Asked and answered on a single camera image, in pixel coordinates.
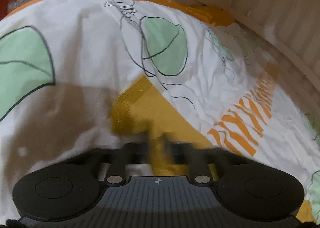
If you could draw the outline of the mustard yellow knit garment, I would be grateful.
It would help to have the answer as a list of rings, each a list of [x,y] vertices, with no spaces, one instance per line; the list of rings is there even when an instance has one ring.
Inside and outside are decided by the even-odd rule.
[[[151,168],[156,175],[185,174],[164,153],[162,136],[190,142],[197,148],[221,147],[297,177],[306,196],[301,221],[319,222],[319,130],[293,103],[281,78],[263,72],[252,90],[220,119],[194,128],[146,78],[139,78],[116,100],[112,130],[118,135],[148,131]]]

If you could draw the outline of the white leaf-pattern bed cover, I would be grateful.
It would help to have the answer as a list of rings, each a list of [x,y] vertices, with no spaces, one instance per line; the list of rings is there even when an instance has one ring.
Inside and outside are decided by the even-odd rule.
[[[294,66],[240,25],[213,26],[137,0],[43,0],[1,21],[1,221],[24,175],[118,135],[111,110],[146,77],[196,129],[215,122],[263,73],[281,78],[293,103],[319,130],[319,112],[293,86]]]

